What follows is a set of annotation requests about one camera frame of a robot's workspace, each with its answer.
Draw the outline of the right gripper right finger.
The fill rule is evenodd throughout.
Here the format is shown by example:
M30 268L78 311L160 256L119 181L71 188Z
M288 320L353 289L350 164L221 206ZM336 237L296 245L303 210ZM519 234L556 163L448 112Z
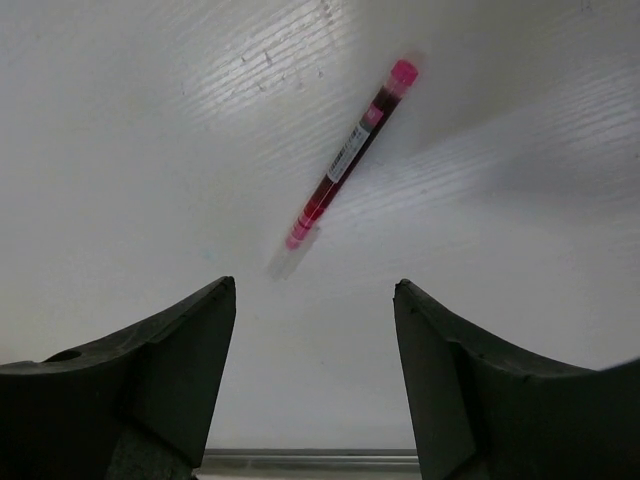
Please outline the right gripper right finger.
M409 280L394 318L425 479L635 479L639 364L590 370L511 344Z

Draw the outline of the red clear pen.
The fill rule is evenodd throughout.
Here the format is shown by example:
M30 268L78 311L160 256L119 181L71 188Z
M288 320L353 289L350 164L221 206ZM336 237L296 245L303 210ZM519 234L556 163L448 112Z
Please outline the red clear pen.
M320 219L418 76L419 69L415 62L407 58L395 62L386 82L354 126L285 235L267 268L272 279L284 280L295 271L319 236Z

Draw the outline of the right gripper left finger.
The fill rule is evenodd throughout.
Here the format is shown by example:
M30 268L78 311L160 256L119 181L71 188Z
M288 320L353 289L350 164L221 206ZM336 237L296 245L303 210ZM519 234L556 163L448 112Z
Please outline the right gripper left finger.
M203 461L235 323L222 277L41 361L1 368L5 479L189 479Z

